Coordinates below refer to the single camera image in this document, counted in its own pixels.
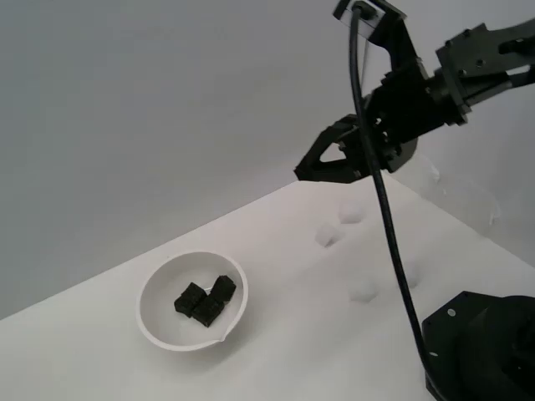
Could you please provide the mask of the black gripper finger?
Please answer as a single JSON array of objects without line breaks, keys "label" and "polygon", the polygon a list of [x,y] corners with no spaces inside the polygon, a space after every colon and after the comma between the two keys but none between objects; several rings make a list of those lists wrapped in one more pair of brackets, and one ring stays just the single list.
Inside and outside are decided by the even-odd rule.
[{"label": "black gripper finger", "polygon": [[347,114],[341,119],[332,123],[328,129],[334,130],[359,130],[361,127],[360,118],[357,114]]},{"label": "black gripper finger", "polygon": [[353,169],[347,158],[322,161],[321,155],[330,145],[337,144],[341,138],[353,134],[354,126],[334,124],[323,130],[313,142],[311,148],[294,169],[300,181],[353,183],[360,176]]}]

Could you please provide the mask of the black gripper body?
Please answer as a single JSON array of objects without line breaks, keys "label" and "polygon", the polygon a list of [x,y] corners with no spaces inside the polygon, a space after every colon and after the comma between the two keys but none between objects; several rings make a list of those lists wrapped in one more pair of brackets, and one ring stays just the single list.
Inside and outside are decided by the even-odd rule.
[{"label": "black gripper body", "polygon": [[415,153],[418,137],[436,127],[429,75],[421,65],[390,72],[364,98],[380,168],[394,173]]}]

